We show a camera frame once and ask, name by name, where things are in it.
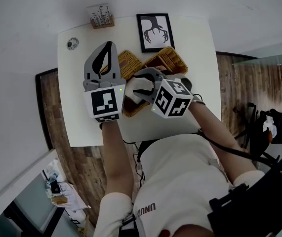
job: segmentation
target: fiducial marker cube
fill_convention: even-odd
[[[89,116],[99,123],[120,119],[125,85],[99,88],[83,93]]]
[[[163,79],[152,111],[165,119],[182,117],[193,99],[192,94],[180,80]]]

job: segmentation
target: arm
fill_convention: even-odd
[[[189,110],[208,138],[224,147],[242,150],[228,129],[205,105],[192,102],[189,106]],[[243,173],[256,170],[249,159],[233,155],[214,145],[212,145],[212,147],[219,157],[231,182],[234,182],[234,180]]]
[[[132,198],[133,172],[116,121],[102,124],[103,160],[107,176],[106,194],[119,192]]]

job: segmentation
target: white shirt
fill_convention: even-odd
[[[121,193],[103,197],[95,237],[117,237],[122,220],[133,210],[138,228],[147,237],[162,230],[170,236],[183,225],[199,225],[212,231],[207,215],[209,201],[222,198],[232,188],[220,170],[218,158],[208,141],[194,134],[182,134],[153,143],[141,156],[145,183],[132,208],[131,199]],[[264,173],[242,174],[234,186],[252,186]]]

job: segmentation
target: black picture frame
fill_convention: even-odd
[[[158,47],[158,48],[145,48],[144,45],[144,39],[143,39],[143,29],[142,29],[142,24],[141,24],[141,17],[146,17],[146,16],[163,16],[166,18],[166,23],[167,23],[167,29],[169,33],[169,40],[170,40],[170,45],[175,48],[174,44],[174,38],[172,36],[172,31],[171,31],[171,26],[170,26],[170,21],[169,21],[169,16],[167,13],[150,13],[150,14],[137,14],[137,25],[139,28],[139,35],[140,35],[140,42],[141,42],[141,49],[142,53],[150,53],[150,52],[159,52],[160,50],[163,49],[163,47]]]

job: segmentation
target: antler drawing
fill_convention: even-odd
[[[146,40],[148,43],[152,43],[151,40],[150,40],[150,37],[149,37],[148,32],[149,32],[149,31],[152,31],[153,34],[155,34],[155,33],[154,33],[154,29],[156,28],[156,29],[158,29],[159,32],[162,31],[162,32],[164,33],[163,37],[164,37],[164,43],[165,43],[165,42],[168,40],[168,31],[165,31],[165,30],[162,28],[162,26],[160,26],[160,25],[158,24],[157,18],[156,18],[155,16],[147,16],[147,17],[142,17],[142,18],[141,18],[141,20],[144,20],[144,19],[150,20],[151,23],[152,23],[151,29],[148,29],[148,30],[145,30],[145,31],[144,31],[144,38],[145,38],[145,40]]]

